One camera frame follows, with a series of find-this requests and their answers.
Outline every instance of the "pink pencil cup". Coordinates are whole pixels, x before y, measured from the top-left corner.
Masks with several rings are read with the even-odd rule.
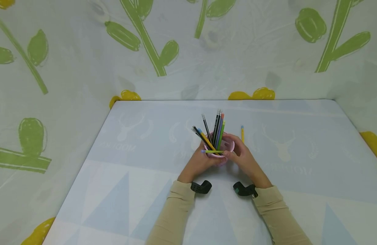
[[[212,150],[212,149],[208,149],[206,144],[204,146],[205,146],[205,150]],[[234,149],[235,149],[235,142],[234,141],[227,139],[227,138],[223,138],[221,140],[220,150],[228,150],[230,152],[233,152]],[[208,157],[214,157],[214,158],[225,158],[224,156],[219,156],[219,155],[216,155],[216,154],[213,154],[213,153],[206,153],[206,155]],[[227,162],[227,160],[225,160],[224,163],[221,163],[218,166],[222,166],[226,162]]]

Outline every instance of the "wrist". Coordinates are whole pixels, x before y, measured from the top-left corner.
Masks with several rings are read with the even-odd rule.
[[[251,171],[248,177],[257,188],[266,189],[273,186],[273,184],[270,182],[269,178],[266,176],[259,165],[257,168]]]
[[[191,183],[194,180],[194,176],[190,173],[184,172],[184,170],[180,173],[178,177],[178,181],[181,183]]]

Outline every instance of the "sleeve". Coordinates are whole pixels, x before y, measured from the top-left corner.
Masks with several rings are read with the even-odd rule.
[[[274,245],[312,245],[292,216],[276,186],[256,188],[255,206],[272,235]]]
[[[181,245],[195,192],[191,183],[175,181],[164,207],[153,226],[147,245]]]

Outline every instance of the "blue pencil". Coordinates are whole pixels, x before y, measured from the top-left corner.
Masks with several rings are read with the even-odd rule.
[[[221,133],[221,127],[222,127],[222,125],[223,125],[223,121],[224,121],[224,113],[221,114],[221,117],[220,117],[220,124],[219,124],[219,126],[218,126],[218,130],[217,130],[217,138],[216,138],[216,140],[215,140],[215,145],[214,145],[214,147],[215,147],[216,149],[219,148],[219,146],[218,146],[219,139],[220,139],[220,137],[222,137],[222,136],[220,135],[220,133]]]

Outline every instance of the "pencil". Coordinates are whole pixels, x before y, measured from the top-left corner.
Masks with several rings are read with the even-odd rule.
[[[205,124],[206,133],[208,134],[208,139],[211,141],[211,134],[209,133],[208,124],[206,123],[205,115],[202,114],[203,123]]]
[[[201,150],[202,153],[224,153],[222,150]]]
[[[244,143],[244,126],[242,125],[242,141]]]
[[[217,140],[217,132],[218,132],[218,128],[220,126],[220,119],[221,119],[221,110],[219,110],[218,114],[217,114],[217,120],[215,122],[215,131],[213,132],[213,141],[212,141],[212,145],[215,145],[215,142]]]
[[[221,132],[221,127],[223,125],[223,120],[224,120],[224,113],[221,114],[220,122],[219,122],[218,127],[217,127],[217,137],[216,137],[215,142],[214,142],[214,147],[216,149],[218,148],[218,142],[219,142],[219,139],[220,139],[220,132]]]
[[[221,146],[221,140],[223,139],[223,134],[224,134],[224,127],[225,127],[225,121],[223,120],[223,125],[221,126],[221,131],[220,131],[220,139],[218,140],[218,144],[217,144],[217,150],[219,150]]]
[[[219,117],[219,115],[218,115],[219,112],[220,112],[220,110],[218,109],[218,110],[217,110],[217,114],[216,114],[216,116],[215,116],[213,135],[212,135],[211,140],[210,140],[211,142],[214,141],[214,137],[215,137],[215,129],[216,129],[216,127],[217,127],[217,119],[218,119],[218,117]]]
[[[212,150],[215,150],[215,148],[213,147],[213,145],[209,142],[209,140],[206,138],[205,134],[202,132],[202,130],[200,128],[198,128],[198,131],[199,131],[199,134],[201,134],[201,136],[205,139],[205,142],[207,144],[209,144],[209,146],[211,147]]]
[[[198,131],[198,129],[195,126],[193,126],[193,131],[201,138],[201,140],[206,144],[208,149],[211,149],[211,146],[208,144],[208,142],[206,142],[206,140],[204,140],[201,133]]]

